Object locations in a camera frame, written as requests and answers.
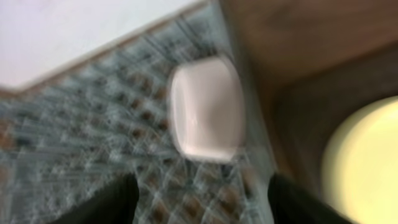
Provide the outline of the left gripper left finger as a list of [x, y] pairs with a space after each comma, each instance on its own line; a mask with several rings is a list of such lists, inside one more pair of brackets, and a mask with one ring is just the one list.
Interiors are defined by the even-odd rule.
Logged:
[[97, 191], [51, 224], [132, 224], [139, 201], [134, 174], [126, 174]]

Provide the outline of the yellow plate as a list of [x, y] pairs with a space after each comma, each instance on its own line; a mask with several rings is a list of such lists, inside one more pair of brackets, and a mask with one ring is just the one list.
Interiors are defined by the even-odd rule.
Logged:
[[397, 97], [347, 117], [322, 161], [325, 201], [353, 223], [397, 223]]

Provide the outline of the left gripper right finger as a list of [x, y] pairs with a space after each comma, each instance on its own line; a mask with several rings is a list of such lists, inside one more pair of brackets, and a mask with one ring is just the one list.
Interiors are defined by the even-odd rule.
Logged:
[[270, 178], [267, 196], [276, 224], [351, 224], [283, 175]]

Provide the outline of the white pink bowl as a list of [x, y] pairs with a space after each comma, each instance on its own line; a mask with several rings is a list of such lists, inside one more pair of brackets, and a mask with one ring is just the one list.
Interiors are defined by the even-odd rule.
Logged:
[[216, 55], [179, 65], [167, 93], [177, 151], [193, 161], [232, 162], [246, 134], [243, 88], [233, 62]]

